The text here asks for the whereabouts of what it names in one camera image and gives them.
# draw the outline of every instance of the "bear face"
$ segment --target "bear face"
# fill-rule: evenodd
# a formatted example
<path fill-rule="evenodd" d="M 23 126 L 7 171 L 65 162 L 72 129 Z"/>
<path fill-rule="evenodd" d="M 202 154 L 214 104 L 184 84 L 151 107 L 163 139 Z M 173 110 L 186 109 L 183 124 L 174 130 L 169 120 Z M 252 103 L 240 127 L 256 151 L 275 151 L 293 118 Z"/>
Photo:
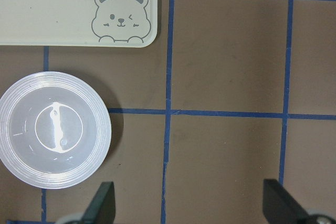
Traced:
<path fill-rule="evenodd" d="M 139 38 L 143 42 L 151 30 L 146 6 L 149 0 L 94 0 L 96 16 L 92 20 L 92 31 L 99 37 L 110 37 L 113 41 Z"/>

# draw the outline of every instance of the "bowl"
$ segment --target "bowl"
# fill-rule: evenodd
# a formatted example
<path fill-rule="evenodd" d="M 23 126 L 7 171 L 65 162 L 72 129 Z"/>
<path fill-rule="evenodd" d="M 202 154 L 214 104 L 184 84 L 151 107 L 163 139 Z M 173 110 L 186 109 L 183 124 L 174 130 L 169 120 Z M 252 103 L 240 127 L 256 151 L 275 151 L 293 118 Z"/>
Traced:
<path fill-rule="evenodd" d="M 66 188 L 90 177 L 107 155 L 111 131 L 99 95 L 66 73 L 31 74 L 0 99 L 0 159 L 32 186 Z"/>

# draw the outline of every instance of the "bear drawing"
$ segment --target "bear drawing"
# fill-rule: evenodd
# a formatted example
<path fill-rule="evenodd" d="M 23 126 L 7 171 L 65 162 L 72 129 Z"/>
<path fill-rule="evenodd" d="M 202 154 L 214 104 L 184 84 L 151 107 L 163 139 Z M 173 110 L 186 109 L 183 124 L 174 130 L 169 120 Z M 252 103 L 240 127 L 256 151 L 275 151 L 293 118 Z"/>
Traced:
<path fill-rule="evenodd" d="M 149 0 L 94 0 L 96 16 L 92 20 L 93 33 L 111 42 L 141 40 L 151 30 L 146 6 Z"/>

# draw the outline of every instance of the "black object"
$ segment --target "black object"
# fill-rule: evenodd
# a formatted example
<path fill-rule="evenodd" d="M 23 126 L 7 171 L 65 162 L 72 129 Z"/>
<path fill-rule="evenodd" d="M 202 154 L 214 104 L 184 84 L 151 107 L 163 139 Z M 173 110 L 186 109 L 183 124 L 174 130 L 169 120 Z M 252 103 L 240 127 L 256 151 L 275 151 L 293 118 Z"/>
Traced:
<path fill-rule="evenodd" d="M 325 215 L 309 215 L 275 179 L 264 179 L 263 213 L 269 224 L 336 224 Z"/>
<path fill-rule="evenodd" d="M 113 224 L 115 203 L 113 182 L 103 182 L 81 220 L 66 224 Z"/>

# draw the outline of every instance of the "white cutting board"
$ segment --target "white cutting board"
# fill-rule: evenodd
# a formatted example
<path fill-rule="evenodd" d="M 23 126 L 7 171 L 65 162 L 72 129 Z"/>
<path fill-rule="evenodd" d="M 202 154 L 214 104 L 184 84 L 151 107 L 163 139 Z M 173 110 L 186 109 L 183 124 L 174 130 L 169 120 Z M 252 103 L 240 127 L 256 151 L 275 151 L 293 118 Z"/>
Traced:
<path fill-rule="evenodd" d="M 158 0 L 0 0 L 0 45 L 145 47 Z"/>

